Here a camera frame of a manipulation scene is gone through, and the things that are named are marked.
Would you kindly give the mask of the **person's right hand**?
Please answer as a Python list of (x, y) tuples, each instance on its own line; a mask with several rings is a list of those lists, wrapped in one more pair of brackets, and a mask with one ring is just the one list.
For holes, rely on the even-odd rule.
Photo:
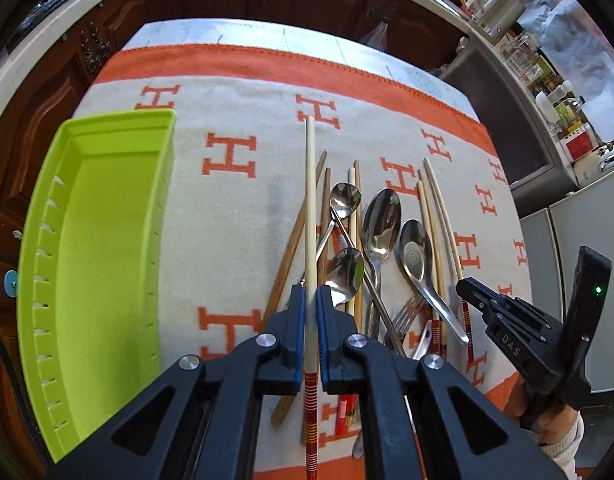
[[(516, 426), (528, 407), (530, 396), (524, 379), (519, 376), (511, 390), (504, 413)], [(579, 411), (569, 405), (554, 406), (541, 414), (536, 424), (539, 427), (538, 445), (554, 461), (569, 479), (578, 479), (575, 471), (575, 455), (584, 437), (584, 420)]]

